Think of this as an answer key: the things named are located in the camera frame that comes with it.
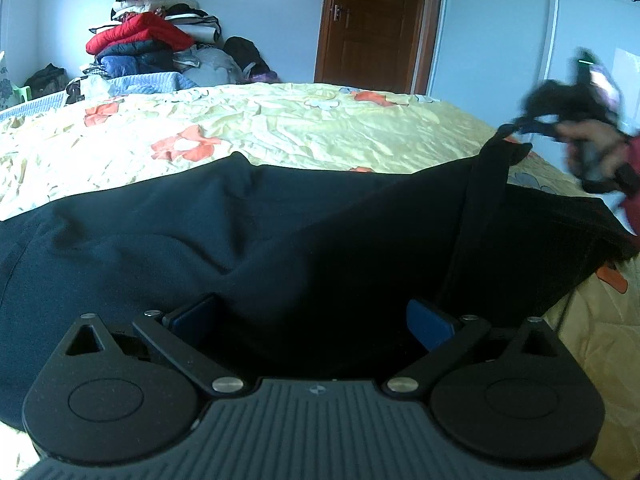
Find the person's right hand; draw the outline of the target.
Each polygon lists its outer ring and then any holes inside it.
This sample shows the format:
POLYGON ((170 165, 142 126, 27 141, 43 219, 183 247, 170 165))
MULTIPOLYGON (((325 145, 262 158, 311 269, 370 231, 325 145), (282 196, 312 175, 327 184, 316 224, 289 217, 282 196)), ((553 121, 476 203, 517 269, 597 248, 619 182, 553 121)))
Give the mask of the person's right hand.
POLYGON ((561 140, 567 144, 565 162, 575 177, 582 166, 578 156, 579 141, 585 141, 596 150, 600 173, 607 179, 613 179, 616 170, 627 162, 628 144, 625 136, 612 125, 597 120, 585 120, 561 122, 555 129, 561 140))

